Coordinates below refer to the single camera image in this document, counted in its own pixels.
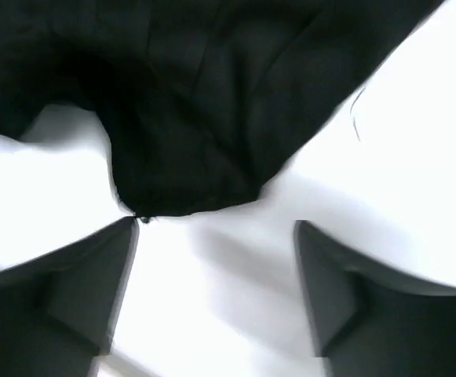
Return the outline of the black pleated skirt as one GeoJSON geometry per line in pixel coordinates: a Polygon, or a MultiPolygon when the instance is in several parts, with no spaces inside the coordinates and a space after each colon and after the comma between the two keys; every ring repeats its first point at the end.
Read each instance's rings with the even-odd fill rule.
{"type": "Polygon", "coordinates": [[[262,187],[437,1],[0,1],[0,135],[95,112],[119,199],[180,217],[262,187]]]}

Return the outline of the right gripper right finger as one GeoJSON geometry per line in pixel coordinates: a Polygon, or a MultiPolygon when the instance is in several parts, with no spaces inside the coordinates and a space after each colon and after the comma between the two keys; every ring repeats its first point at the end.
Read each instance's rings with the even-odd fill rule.
{"type": "Polygon", "coordinates": [[[376,262],[307,221],[294,245],[328,376],[456,377],[456,288],[376,262]]]}

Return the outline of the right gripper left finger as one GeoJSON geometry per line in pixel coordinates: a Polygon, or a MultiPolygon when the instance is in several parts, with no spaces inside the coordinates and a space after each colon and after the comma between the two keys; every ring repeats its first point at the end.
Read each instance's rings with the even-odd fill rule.
{"type": "Polygon", "coordinates": [[[138,238],[134,217],[0,271],[0,377],[85,377],[109,353],[138,238]]]}

